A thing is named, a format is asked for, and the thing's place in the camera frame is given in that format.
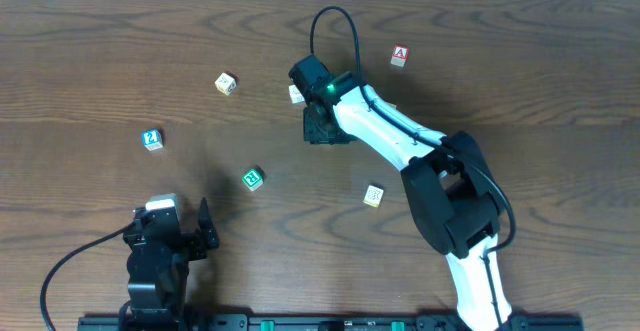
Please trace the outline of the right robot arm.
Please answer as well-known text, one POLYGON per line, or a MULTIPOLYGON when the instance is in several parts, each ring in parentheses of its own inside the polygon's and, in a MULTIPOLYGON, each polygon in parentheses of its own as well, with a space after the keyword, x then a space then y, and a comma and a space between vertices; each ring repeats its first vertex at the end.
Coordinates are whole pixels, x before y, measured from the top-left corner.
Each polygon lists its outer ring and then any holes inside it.
POLYGON ((502 246, 499 217, 510 205, 474 139, 420 125, 361 77, 335 76, 315 55, 295 63, 288 76, 313 133, 328 144, 359 139, 400 172, 419 233, 447 260, 460 319, 472 330, 504 329, 512 308, 495 253, 502 246))

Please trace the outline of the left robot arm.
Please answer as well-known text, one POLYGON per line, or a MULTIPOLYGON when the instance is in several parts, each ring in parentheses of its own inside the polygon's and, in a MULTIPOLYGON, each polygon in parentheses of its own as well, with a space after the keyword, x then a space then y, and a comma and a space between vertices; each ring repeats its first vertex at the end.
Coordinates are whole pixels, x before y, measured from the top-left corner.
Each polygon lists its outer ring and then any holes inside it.
POLYGON ((177 196, 153 196, 134 210, 123 240, 131 249, 126 263, 129 301, 119 311, 117 328, 193 329, 198 316, 186 305, 189 263, 205 259, 220 243, 207 201, 200 201, 198 228, 183 233, 177 196))

